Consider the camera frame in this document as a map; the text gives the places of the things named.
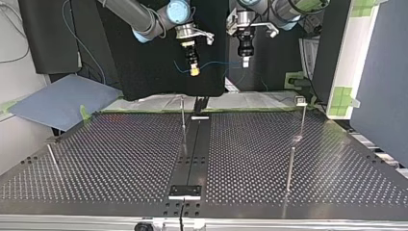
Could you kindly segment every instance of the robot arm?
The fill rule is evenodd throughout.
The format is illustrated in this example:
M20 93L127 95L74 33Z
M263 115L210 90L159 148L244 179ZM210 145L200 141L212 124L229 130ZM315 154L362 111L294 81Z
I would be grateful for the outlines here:
M309 9L301 10L298 5L302 4ZM255 53L252 41L256 27L268 27L268 38L274 38L279 34L277 28L289 31L303 15L319 13L328 4L329 0L237 0L237 8L227 18L227 33L240 41L238 54L243 67L249 67L249 59ZM266 22L255 23L257 17Z
M213 44L214 35L196 28L192 20L190 0L170 0L170 2L153 11L137 0L98 0L104 7L127 22L133 29L135 37L142 43L166 34L175 28L177 39L186 50L186 59L191 67L191 76L197 76L199 56L195 39L206 37L209 45Z

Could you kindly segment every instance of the blue cable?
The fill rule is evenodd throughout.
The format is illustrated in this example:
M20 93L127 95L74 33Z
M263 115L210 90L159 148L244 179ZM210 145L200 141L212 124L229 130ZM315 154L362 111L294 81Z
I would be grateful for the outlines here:
M211 62L208 62L208 63L202 65L200 69L204 69L205 67L207 67L207 66L210 65L210 64L240 64L240 63L241 63L241 62L218 62L218 61L211 61ZM189 70L182 70L182 69L178 66L178 64L176 63L176 61L174 61L174 65L176 66L177 70L178 70L180 73L182 73L182 74L185 74L185 73L190 72Z

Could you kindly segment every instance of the white cable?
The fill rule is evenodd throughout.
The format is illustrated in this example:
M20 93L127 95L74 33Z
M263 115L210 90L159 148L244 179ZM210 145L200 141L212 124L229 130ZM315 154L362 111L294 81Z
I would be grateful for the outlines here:
M163 35L159 35L159 37L160 37L161 39L165 39L165 38L166 38L166 35L167 35L167 29L166 29L166 26L165 26L165 24L164 24L162 18L159 16L159 14L158 14L157 12L153 11L152 9L150 9L150 11L151 11L153 14L156 15L157 20L159 21L159 24L160 24L160 26L162 27Z
M2 9L2 7L6 7L6 8L8 8L9 10L11 10L11 11L15 14L15 16L18 18L18 20L20 21L20 23L21 23L21 25L22 25L22 24L23 24L23 21L22 21L22 18L21 18L21 16L20 16L20 14L18 13L18 11L17 11L14 7L12 7L11 5L9 5L8 3L5 3L5 2L0 1L0 11L3 13L3 15L6 17L6 19L12 24L12 26L15 28L15 30L16 30L21 36L23 36L23 37L26 39L26 38L27 38L26 35L18 29L18 27L14 24L14 22L13 22L13 21L9 18L9 16L6 14L6 12L4 12L4 10ZM29 45L28 42L27 42L27 50L25 51L24 55L22 55L22 56L20 56L20 57L18 57L18 58L12 59L12 60L0 61L0 64L8 64L8 63L13 63L13 62L22 60L22 59L26 58L29 53L30 53L30 45Z
M64 13L64 9L66 6L66 3L68 3L70 0L66 0L63 3L63 20L65 23L66 28L68 29L68 31L71 33L72 36L74 36L77 41L82 45L82 47L84 47L84 49L88 52L88 54L90 55L90 57L92 58L93 62L98 66L99 70L101 71L102 77L103 77L103 84L106 85L106 76L105 76L105 72L102 69L102 66L99 64L99 62L93 57L92 53L89 51L89 49L84 45L84 43L75 35L75 33L72 31L71 27L69 27L68 22L66 21L65 18L65 13Z
M149 27L149 29L147 30L147 31L145 31L145 32L141 32L141 31L137 31L138 33L140 33L140 34L149 34L149 33L151 33L153 30L154 30L154 28L156 27L156 19L159 21L159 24L160 24L160 26L162 27L162 29L163 29L163 34L162 35L160 35L159 37L161 38L161 39L164 39L165 37L166 37L166 33L167 33L167 29L166 29L166 26L165 26L165 24L164 24L164 22L163 22L163 20L162 20L162 18L159 16L159 14L156 12L156 11L154 11L153 9L150 9L150 8L147 8L147 7L145 7L144 5L142 5L148 12L149 12L149 15L150 15L150 27Z
M20 14L18 13L18 11L13 8L11 5L5 3L5 2L0 2L0 11L3 13L3 15L6 17L6 19L12 24L12 26L15 28L15 30L24 38L26 38L26 36L24 35L24 32L20 31L20 29L14 24L14 22L12 21L12 19L6 14L6 12L3 10L2 7L6 7L7 9L11 10L14 15L17 17L17 19L20 21L20 25L22 26L23 24L23 20L20 16Z

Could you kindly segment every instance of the metal rod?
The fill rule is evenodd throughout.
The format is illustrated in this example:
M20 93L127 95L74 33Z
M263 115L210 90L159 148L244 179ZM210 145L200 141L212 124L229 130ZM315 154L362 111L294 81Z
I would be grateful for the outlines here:
M304 106L304 107L303 107L302 130L303 130L303 125L305 124L306 108L307 108L307 106Z
M186 117L185 117L185 112L184 112L184 98L183 96L181 96L181 100L180 100L180 108L181 108L181 117L182 117L182 121L183 121L183 130L186 130Z
M287 182L287 185L286 185L286 191L287 191L287 192L290 192L290 191L291 191L291 181L292 181L294 152L295 152L295 148L292 147L292 149L291 149L291 156L289 157L288 182Z
M58 164L58 163L57 163L57 159L55 159L54 152L53 152L53 150L52 150L51 144L48 143L48 144L47 144L47 147L48 147L48 151L49 151L49 153L50 153L50 155L51 155L52 162L54 163L54 165L57 165L57 164Z

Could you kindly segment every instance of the perforated metal table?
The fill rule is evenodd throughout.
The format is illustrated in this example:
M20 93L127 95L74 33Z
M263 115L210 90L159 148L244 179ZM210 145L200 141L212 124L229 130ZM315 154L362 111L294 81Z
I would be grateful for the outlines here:
M184 136L177 114L96 115L51 146L57 165L44 147L0 177L0 229L20 215L408 220L405 178L320 113L301 116L210 114ZM169 200L173 185L202 186L201 200Z

